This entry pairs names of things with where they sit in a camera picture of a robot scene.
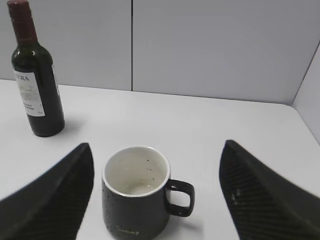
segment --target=wine label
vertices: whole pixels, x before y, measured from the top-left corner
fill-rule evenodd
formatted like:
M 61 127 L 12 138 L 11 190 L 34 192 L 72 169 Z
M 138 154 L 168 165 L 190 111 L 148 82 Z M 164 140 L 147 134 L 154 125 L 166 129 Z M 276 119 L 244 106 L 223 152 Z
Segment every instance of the wine label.
M 33 117 L 45 116 L 35 73 L 14 70 L 14 75 L 26 113 Z
M 58 88 L 58 84 L 57 84 L 57 79 L 56 79 L 56 74 L 55 74 L 55 66 L 52 64 L 52 72 L 53 72 L 53 77 L 54 77 L 54 82 L 55 82 L 55 87 L 56 87 L 56 93 L 58 94 L 58 96 L 60 96 L 60 92 L 59 92 L 59 88 Z

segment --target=wine bottle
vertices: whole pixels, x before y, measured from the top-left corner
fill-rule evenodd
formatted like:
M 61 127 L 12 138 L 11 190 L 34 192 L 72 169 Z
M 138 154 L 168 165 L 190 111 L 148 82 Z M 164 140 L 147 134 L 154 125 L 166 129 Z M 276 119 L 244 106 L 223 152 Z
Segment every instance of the wine bottle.
M 11 63 L 33 133 L 53 136 L 65 127 L 50 53 L 39 44 L 29 2 L 7 2 L 17 48 Z

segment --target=speckled mug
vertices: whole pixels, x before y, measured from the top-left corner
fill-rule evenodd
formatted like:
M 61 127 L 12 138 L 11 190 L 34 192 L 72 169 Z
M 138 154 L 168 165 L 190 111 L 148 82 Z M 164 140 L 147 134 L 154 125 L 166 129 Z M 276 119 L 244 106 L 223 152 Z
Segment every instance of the speckled mug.
M 162 232 L 170 215 L 190 216 L 195 189 L 170 175 L 169 161 L 152 147 L 124 148 L 108 160 L 102 170 L 102 210 L 114 237 L 150 240 Z M 189 206 L 171 204 L 170 191 L 188 194 Z

